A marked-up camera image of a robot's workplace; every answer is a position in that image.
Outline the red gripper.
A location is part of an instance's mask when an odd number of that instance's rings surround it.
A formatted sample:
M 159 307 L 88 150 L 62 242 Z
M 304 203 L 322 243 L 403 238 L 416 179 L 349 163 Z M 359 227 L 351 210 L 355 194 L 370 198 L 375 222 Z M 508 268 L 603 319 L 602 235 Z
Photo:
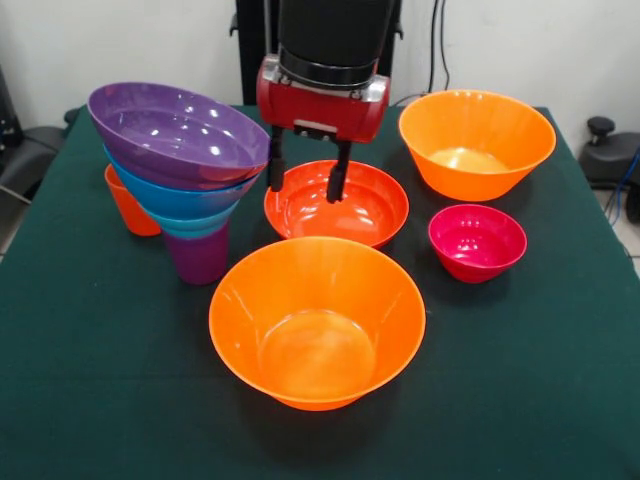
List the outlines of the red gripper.
M 309 127 L 333 134 L 339 140 L 338 157 L 330 170 L 326 199 L 333 204 L 343 200 L 352 142 L 369 143 L 377 135 L 389 104 L 390 79 L 376 77 L 352 98 L 327 91 L 261 79 L 257 83 L 257 105 L 262 119 L 271 128 L 267 184 L 273 192 L 283 187 L 286 162 L 282 153 L 283 131 Z

